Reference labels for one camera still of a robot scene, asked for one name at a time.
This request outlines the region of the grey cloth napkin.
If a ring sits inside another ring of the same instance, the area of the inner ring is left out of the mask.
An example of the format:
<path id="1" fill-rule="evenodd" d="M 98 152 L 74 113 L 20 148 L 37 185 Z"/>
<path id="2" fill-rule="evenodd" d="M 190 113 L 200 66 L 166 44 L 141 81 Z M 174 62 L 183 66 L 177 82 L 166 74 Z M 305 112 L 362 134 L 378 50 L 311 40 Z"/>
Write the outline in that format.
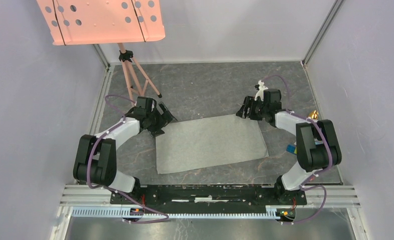
<path id="1" fill-rule="evenodd" d="M 156 137 L 156 168 L 172 174 L 267 157 L 259 123 L 234 114 L 168 124 Z"/>

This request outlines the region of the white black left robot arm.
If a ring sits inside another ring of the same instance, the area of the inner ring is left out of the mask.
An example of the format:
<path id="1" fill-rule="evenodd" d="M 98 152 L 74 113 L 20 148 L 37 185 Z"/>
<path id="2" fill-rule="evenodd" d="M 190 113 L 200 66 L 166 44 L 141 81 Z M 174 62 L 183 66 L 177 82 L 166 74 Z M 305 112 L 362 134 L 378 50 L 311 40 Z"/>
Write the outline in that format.
<path id="1" fill-rule="evenodd" d="M 142 131 L 148 131 L 153 137 L 164 134 L 163 128 L 175 119 L 163 102 L 138 97 L 135 105 L 113 126 L 80 138 L 73 167 L 74 179 L 85 182 L 90 188 L 106 187 L 123 192 L 128 203 L 137 203 L 142 197 L 137 187 L 138 179 L 117 169 L 117 150 Z"/>

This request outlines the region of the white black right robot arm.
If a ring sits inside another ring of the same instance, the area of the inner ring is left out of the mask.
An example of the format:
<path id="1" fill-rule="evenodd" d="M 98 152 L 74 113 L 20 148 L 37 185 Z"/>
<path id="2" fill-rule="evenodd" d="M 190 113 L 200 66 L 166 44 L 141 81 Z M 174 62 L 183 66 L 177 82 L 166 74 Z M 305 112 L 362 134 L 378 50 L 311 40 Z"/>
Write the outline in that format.
<path id="1" fill-rule="evenodd" d="M 308 182 L 342 161 L 333 122 L 301 117 L 283 108 L 278 89 L 260 90 L 256 96 L 246 96 L 236 115 L 265 120 L 296 137 L 297 162 L 278 178 L 273 191 L 274 199 L 280 204 L 288 203 L 294 197 L 293 191 L 305 189 Z"/>

